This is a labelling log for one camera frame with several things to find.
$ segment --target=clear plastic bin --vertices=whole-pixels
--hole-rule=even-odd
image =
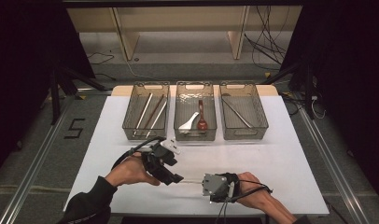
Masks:
[[[188,122],[195,112],[200,113],[200,101],[203,102],[207,129],[198,129],[197,123],[201,118],[199,114],[190,124],[189,129],[180,130],[180,126]],[[214,141],[216,139],[216,107],[212,82],[177,82],[174,129],[177,141]]]
[[[222,81],[219,92],[224,139],[262,139],[269,125],[256,84],[252,81]]]
[[[128,140],[166,136],[169,82],[136,82],[122,128]]]

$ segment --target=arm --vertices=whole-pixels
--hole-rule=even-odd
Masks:
[[[58,223],[107,223],[111,213],[110,203],[117,187],[139,182],[160,185],[158,179],[146,172],[139,156],[135,153],[106,177],[99,176],[90,192],[75,195]]]
[[[238,175],[240,180],[247,180],[253,182],[260,182],[251,173],[246,172]],[[242,181],[240,184],[241,193],[246,193],[252,189],[259,188],[259,184],[249,183]],[[263,211],[266,215],[273,218],[277,223],[294,223],[295,218],[287,208],[275,199],[266,190],[260,190],[253,194],[250,194],[244,198],[238,199],[238,203],[250,208],[256,208]]]

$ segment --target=cabinet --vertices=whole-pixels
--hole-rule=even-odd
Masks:
[[[131,60],[141,32],[227,31],[232,57],[240,59],[245,31],[261,31],[266,7],[68,8],[76,30],[116,33]],[[270,29],[294,30],[302,7],[271,7]]]

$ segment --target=black sleeve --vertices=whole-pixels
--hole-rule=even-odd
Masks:
[[[75,195],[67,205],[63,223],[107,223],[110,219],[110,203],[117,188],[99,176],[90,192]]]
[[[307,216],[303,216],[297,219],[293,224],[311,224]]]

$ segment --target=table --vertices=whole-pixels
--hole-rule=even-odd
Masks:
[[[91,138],[88,151],[77,174],[69,199],[91,189],[98,175],[105,176],[115,160],[139,143],[127,140],[121,125],[129,103],[131,87],[117,87],[107,97],[105,106]],[[255,174],[274,190],[289,211],[298,215],[326,216],[323,201],[301,144],[292,126],[284,102],[273,86],[258,86],[260,99],[269,122],[262,140],[225,141],[222,137],[219,106],[216,105],[218,130],[210,143],[177,143],[181,150],[178,163],[167,168],[184,180],[202,181],[204,174]],[[171,105],[167,137],[174,137],[175,86],[171,86]],[[112,213],[127,216],[213,217],[221,204],[209,203],[202,196],[200,184],[178,183],[153,187],[148,184],[122,186],[111,203]],[[263,213],[239,203],[229,204],[229,217],[259,217]]]

